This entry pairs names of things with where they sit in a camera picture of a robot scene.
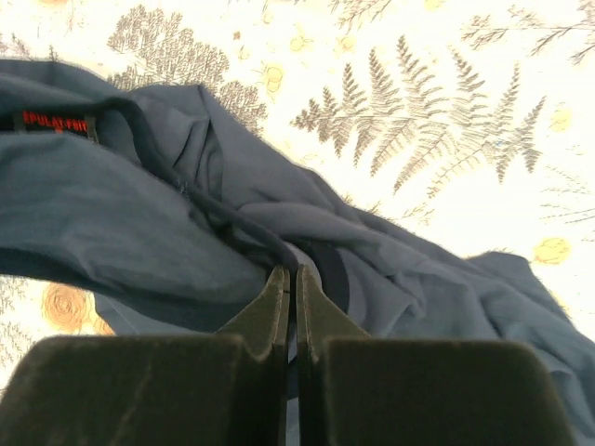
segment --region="tag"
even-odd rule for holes
[[[99,142],[95,118],[89,115],[25,110],[14,113],[13,121],[17,132],[67,132]]]

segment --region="black label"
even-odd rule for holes
[[[25,133],[67,132],[98,142],[95,118],[83,114],[19,111],[13,115],[13,130]]]

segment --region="wrinkled fabric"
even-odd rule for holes
[[[523,342],[548,368],[577,443],[595,440],[595,346],[526,260],[498,253],[461,259],[346,205],[319,176],[252,136],[201,86],[124,94],[57,63],[2,61],[0,72],[0,116],[132,98],[169,167],[202,193],[294,248],[333,247],[347,271],[347,313],[371,335]],[[230,241],[267,246],[220,218],[191,212],[174,189],[144,172],[117,112],[98,116],[97,127],[101,146],[67,135],[0,137],[0,184],[9,190],[0,198],[0,248],[43,255],[88,279],[86,287],[106,295],[102,316],[112,326],[136,318],[138,327],[157,330],[143,325],[148,318],[173,331],[213,331],[266,279],[266,268]],[[0,272],[23,268],[6,271],[5,263]],[[167,325],[159,330],[169,332]],[[295,402],[288,407],[288,441],[295,444]]]

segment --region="floral tablecloth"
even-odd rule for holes
[[[1,0],[0,56],[203,83],[346,201],[531,261],[595,339],[595,0]],[[0,388],[92,294],[0,277]]]

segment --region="clothing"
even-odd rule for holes
[[[346,205],[199,85],[122,93],[56,62],[3,60],[0,73],[1,273],[95,291],[121,333],[214,332],[276,263],[313,264],[371,335],[532,346],[577,443],[595,440],[595,345],[526,260],[464,260]],[[29,109],[93,115],[100,145],[15,133],[7,123]]]

